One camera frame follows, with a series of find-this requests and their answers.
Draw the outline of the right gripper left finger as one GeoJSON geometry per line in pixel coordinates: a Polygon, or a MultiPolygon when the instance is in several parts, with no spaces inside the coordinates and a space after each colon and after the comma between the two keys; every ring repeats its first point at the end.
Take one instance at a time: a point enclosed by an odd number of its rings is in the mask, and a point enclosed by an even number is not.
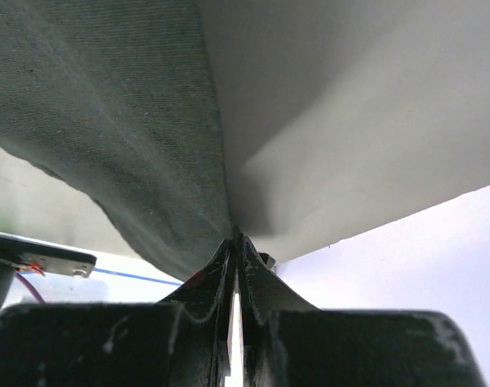
{"type": "Polygon", "coordinates": [[[161,386],[222,386],[230,375],[228,333],[234,286],[231,245],[154,305],[161,386]]]}

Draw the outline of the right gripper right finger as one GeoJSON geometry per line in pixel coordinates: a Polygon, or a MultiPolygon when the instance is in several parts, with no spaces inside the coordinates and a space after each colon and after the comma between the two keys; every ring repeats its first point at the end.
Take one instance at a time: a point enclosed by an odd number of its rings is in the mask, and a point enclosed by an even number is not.
{"type": "Polygon", "coordinates": [[[236,248],[245,385],[288,386],[289,355],[278,338],[280,316],[318,308],[267,267],[248,237],[241,235],[236,248]]]}

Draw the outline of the black button shirt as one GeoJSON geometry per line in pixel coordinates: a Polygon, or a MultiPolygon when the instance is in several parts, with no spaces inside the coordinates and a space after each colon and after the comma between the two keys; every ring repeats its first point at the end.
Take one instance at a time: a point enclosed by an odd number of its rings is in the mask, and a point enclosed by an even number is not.
{"type": "Polygon", "coordinates": [[[193,1],[0,1],[0,147],[87,194],[173,277],[232,235],[193,1]]]}

